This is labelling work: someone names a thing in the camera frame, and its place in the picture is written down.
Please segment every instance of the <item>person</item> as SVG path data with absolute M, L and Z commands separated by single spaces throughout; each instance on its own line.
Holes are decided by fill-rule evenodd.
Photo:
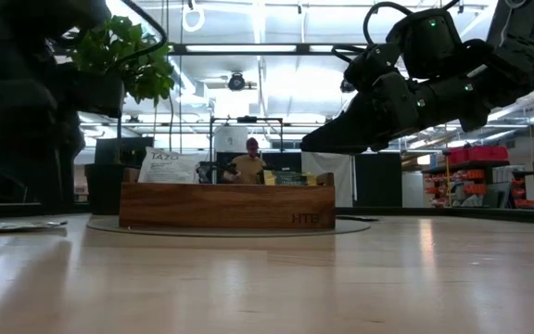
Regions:
M 259 158 L 259 142 L 251 137 L 247 140 L 247 154 L 232 160 L 236 165 L 236 174 L 223 173 L 223 178 L 235 184 L 257 185 L 259 183 L 258 172 L 265 167 L 265 162 Z

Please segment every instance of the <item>wooden box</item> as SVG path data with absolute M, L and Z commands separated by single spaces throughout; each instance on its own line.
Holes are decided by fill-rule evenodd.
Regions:
M 122 184 L 120 225 L 335 228 L 331 173 L 321 186 Z

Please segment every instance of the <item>green leaves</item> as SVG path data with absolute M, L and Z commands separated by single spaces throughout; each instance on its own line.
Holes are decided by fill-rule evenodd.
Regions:
M 119 59 L 154 45 L 154 36 L 144 35 L 141 24 L 133 25 L 126 17 L 112 17 L 102 29 L 88 32 L 70 51 L 70 57 L 80 71 L 103 74 Z M 135 102 L 168 98 L 174 87 L 172 65 L 168 62 L 170 45 L 118 67 L 121 79 Z

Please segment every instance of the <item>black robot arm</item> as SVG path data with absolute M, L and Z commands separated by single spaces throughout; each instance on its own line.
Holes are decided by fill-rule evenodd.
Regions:
M 358 93 L 347 110 L 306 135 L 302 150 L 378 151 L 392 139 L 453 120 L 468 132 L 485 125 L 493 108 L 532 92 L 534 0 L 499 0 L 487 42 L 461 42 L 447 11 L 457 2 L 416 13 L 402 10 L 407 16 L 385 44 L 370 44 L 350 61 L 344 79 Z M 367 21 L 382 6 L 399 5 L 371 8 L 364 22 L 369 42 Z M 343 47 L 334 46 L 334 54 Z M 410 79 L 395 67 L 399 56 Z

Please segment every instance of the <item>gray mat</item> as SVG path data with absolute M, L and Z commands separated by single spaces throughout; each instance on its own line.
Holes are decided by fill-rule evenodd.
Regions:
M 360 232 L 370 228 L 365 222 L 337 219 L 335 229 L 283 229 L 283 228 L 186 228 L 186 227 L 120 227 L 119 217 L 94 218 L 88 227 L 120 233 L 133 233 L 171 237 L 213 237 L 213 238 L 272 238 L 306 237 Z

